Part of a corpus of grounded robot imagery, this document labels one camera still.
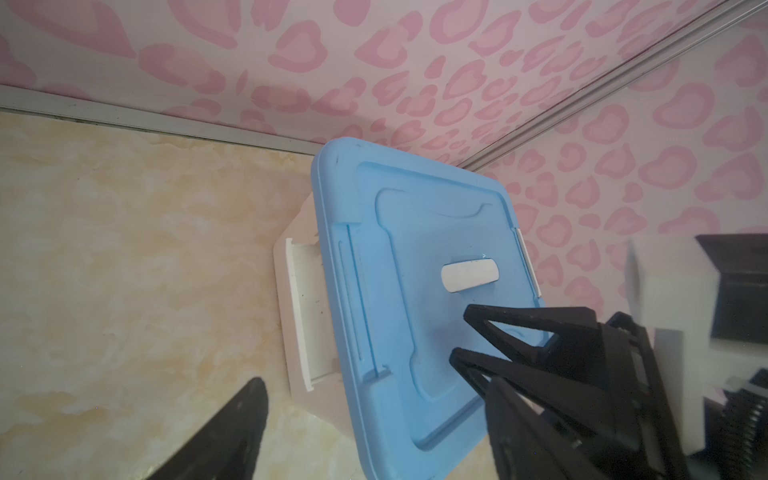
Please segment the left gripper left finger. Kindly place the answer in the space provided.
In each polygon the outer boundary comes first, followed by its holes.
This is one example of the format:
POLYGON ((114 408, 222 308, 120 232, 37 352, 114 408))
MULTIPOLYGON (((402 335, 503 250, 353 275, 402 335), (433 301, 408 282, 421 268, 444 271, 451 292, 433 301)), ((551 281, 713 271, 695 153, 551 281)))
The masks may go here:
POLYGON ((255 377, 149 478, 251 479, 268 412, 266 385, 255 377))

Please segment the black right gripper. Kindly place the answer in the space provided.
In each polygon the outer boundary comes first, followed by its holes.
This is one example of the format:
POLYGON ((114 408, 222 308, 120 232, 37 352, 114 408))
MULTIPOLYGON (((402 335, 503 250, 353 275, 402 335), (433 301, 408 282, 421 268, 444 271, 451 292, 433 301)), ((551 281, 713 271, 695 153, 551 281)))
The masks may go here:
POLYGON ((587 307, 511 308, 470 304, 464 321, 513 361, 546 363, 574 343, 585 355, 570 378, 462 348, 449 362, 486 398, 500 379, 546 411, 545 419, 610 479, 688 479, 663 382, 645 328, 626 313, 597 322, 587 307), (543 333, 532 345, 501 325, 543 333))

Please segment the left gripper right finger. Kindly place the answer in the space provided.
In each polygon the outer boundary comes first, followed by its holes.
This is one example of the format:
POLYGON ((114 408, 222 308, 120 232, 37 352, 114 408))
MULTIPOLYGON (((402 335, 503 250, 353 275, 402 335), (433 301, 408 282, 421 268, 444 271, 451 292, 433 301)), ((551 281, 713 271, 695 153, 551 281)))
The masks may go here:
POLYGON ((500 377, 485 395, 490 446, 500 479, 604 479, 500 377))

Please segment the white plastic storage bin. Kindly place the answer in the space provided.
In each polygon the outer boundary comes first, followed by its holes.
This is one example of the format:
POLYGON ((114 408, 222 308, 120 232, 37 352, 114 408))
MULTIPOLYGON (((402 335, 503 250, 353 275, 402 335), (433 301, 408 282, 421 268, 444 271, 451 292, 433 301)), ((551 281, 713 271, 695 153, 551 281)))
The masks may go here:
POLYGON ((312 197, 276 240, 273 259, 290 396, 353 438, 312 197))

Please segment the blue plastic bin lid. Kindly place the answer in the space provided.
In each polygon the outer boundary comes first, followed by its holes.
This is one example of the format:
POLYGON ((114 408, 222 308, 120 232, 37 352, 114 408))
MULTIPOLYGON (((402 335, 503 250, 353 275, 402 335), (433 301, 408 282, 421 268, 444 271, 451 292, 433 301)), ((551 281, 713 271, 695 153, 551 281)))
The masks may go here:
POLYGON ((355 138, 314 157, 312 189, 353 435, 369 479, 443 479, 486 436, 453 349, 496 349, 471 304, 543 301, 496 180, 355 138))

